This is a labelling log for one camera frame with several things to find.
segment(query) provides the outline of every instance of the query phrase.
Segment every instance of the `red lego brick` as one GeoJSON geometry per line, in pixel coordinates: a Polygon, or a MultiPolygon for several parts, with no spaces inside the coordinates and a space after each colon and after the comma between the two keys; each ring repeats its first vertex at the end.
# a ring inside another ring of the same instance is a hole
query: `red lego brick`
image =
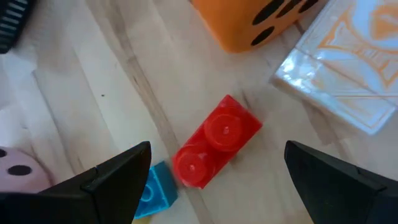
{"type": "Polygon", "coordinates": [[[248,110],[226,95],[173,156],[175,175],[184,185],[203,189],[261,126],[248,110]]]}

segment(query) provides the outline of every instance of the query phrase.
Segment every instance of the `wooden surface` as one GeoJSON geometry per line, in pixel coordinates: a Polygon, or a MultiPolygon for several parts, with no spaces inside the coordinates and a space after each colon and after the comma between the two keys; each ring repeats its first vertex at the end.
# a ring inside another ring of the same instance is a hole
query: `wooden surface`
{"type": "Polygon", "coordinates": [[[16,51],[36,64],[50,113],[41,116],[60,138],[34,147],[38,160],[55,183],[144,140],[153,164],[169,161],[230,94],[264,127],[205,189],[181,187],[151,223],[311,223],[284,163],[286,140],[398,179],[397,116],[366,136],[269,83],[325,3],[261,49],[227,54],[188,1],[41,1],[16,51]]]}

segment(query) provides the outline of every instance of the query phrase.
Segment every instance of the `black object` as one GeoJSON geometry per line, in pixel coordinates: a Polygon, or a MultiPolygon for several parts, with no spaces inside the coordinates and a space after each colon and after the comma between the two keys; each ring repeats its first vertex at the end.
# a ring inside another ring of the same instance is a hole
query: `black object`
{"type": "Polygon", "coordinates": [[[15,45],[36,0],[0,0],[0,54],[15,45]]]}
{"type": "Polygon", "coordinates": [[[295,141],[285,161],[314,224],[398,223],[398,182],[295,141]]]}
{"type": "Polygon", "coordinates": [[[142,142],[38,194],[0,193],[0,223],[131,224],[150,159],[142,142]]]}

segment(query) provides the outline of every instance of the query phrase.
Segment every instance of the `lego stud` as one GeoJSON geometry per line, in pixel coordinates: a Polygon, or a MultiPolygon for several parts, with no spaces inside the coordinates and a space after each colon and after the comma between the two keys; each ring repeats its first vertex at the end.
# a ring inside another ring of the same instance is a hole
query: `lego stud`
{"type": "Polygon", "coordinates": [[[176,170],[184,184],[195,186],[208,175],[213,175],[214,164],[204,146],[183,147],[176,158],[176,170]]]}
{"type": "Polygon", "coordinates": [[[143,202],[149,202],[154,198],[154,190],[149,184],[145,185],[144,192],[142,193],[141,200],[143,202]]]}
{"type": "Polygon", "coordinates": [[[213,114],[205,122],[205,135],[208,142],[217,150],[231,152],[242,136],[242,122],[239,116],[231,113],[213,114]]]}

